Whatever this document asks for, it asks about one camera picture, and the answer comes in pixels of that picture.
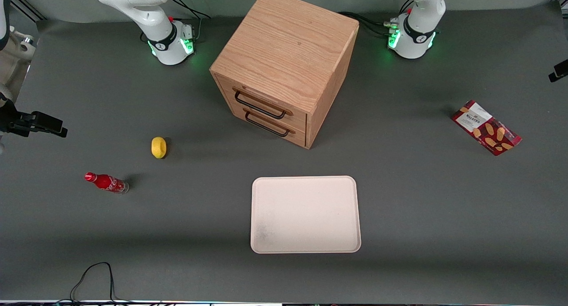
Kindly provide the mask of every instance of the red bottle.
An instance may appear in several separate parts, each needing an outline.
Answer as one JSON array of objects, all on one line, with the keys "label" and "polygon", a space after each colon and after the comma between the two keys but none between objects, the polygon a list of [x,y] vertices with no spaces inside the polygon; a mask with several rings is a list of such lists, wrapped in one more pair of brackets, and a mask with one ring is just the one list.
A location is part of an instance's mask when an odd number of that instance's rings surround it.
[{"label": "red bottle", "polygon": [[85,174],[85,180],[97,185],[98,188],[105,191],[111,191],[117,194],[124,194],[128,191],[128,183],[125,181],[116,179],[112,176],[106,174],[97,175],[95,173]]}]

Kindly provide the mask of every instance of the wooden drawer cabinet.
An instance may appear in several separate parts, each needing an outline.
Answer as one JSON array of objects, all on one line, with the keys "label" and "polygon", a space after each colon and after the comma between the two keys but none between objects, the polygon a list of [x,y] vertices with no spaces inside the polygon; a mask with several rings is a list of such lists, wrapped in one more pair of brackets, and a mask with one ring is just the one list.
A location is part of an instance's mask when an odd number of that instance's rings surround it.
[{"label": "wooden drawer cabinet", "polygon": [[300,0],[257,0],[209,70],[233,115],[310,148],[358,30],[356,20]]}]

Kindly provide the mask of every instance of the black metal handle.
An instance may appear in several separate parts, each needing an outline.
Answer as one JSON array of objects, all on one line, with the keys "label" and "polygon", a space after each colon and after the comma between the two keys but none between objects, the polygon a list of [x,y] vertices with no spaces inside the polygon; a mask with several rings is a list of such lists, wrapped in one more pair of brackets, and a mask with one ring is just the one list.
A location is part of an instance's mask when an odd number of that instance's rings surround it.
[{"label": "black metal handle", "polygon": [[266,116],[270,116],[270,117],[272,117],[272,118],[274,118],[274,119],[282,119],[282,118],[284,117],[284,115],[286,115],[286,111],[282,111],[282,114],[276,115],[276,114],[272,114],[271,112],[265,111],[265,110],[263,110],[262,108],[259,108],[259,107],[257,107],[257,106],[254,106],[254,105],[251,104],[251,103],[245,102],[245,101],[239,99],[239,95],[240,95],[240,94],[241,94],[240,91],[237,91],[237,92],[235,93],[235,99],[237,100],[237,102],[239,102],[239,103],[241,103],[241,104],[243,104],[243,105],[245,105],[245,106],[248,106],[248,107],[252,108],[253,110],[259,111],[259,112],[261,112],[262,114],[264,114],[264,115],[266,115]]},{"label": "black metal handle", "polygon": [[248,118],[248,115],[250,115],[250,112],[247,112],[247,114],[245,114],[245,119],[247,120],[247,122],[253,124],[254,126],[260,127],[264,130],[267,130],[267,131],[271,132],[272,134],[275,134],[276,136],[286,137],[286,136],[288,136],[288,133],[290,132],[290,130],[286,130],[286,132],[284,132],[284,133],[278,133],[275,130],[262,125],[261,123],[254,122],[254,120]]}]

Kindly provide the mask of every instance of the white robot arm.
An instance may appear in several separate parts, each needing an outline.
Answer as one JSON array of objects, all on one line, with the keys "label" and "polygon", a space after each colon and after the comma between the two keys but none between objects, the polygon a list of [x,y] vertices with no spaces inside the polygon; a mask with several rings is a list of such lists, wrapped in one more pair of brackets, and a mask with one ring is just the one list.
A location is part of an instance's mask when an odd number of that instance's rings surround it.
[{"label": "white robot arm", "polygon": [[391,19],[388,47],[406,59],[417,59],[432,47],[436,35],[434,31],[444,13],[444,0],[414,0],[410,14],[403,12]]},{"label": "white robot arm", "polygon": [[193,29],[170,21],[160,7],[168,0],[99,0],[130,17],[148,37],[152,53],[166,65],[181,63],[193,53]]}]

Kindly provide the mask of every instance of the gray table surface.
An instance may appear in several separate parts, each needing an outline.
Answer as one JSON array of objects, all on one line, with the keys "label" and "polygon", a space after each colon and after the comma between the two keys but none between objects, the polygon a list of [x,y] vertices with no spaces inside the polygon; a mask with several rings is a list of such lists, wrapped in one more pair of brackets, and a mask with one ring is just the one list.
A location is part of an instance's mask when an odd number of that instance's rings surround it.
[{"label": "gray table surface", "polygon": [[[449,12],[416,61],[362,30],[308,151],[234,118],[211,79],[239,21],[204,21],[174,67],[134,23],[41,25],[17,106],[69,136],[3,139],[0,298],[65,298],[108,261],[130,299],[568,305],[568,79],[548,82],[568,57],[558,4]],[[449,119],[470,99],[523,142],[499,157],[479,146]],[[99,191],[87,171],[132,189]],[[361,250],[250,249],[253,180],[294,175],[355,178]],[[78,297],[107,298],[107,276],[93,269]]]}]

